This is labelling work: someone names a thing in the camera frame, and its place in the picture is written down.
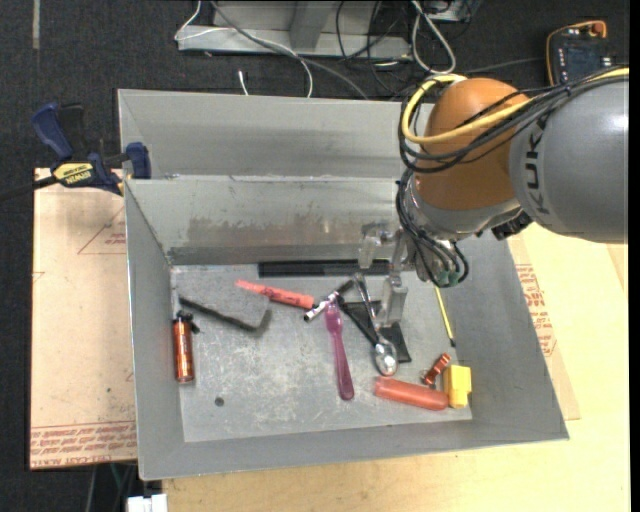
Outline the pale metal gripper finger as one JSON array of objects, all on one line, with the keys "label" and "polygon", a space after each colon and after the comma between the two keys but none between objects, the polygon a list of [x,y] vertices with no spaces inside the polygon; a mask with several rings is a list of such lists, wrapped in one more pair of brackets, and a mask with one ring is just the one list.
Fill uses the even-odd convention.
[{"label": "pale metal gripper finger", "polygon": [[400,275],[390,275],[385,279],[379,310],[379,322],[382,325],[392,325],[401,321],[407,293],[408,288],[403,284]]},{"label": "pale metal gripper finger", "polygon": [[360,269],[369,269],[379,249],[396,242],[396,230],[385,222],[365,224],[361,228],[361,242],[358,254]]}]

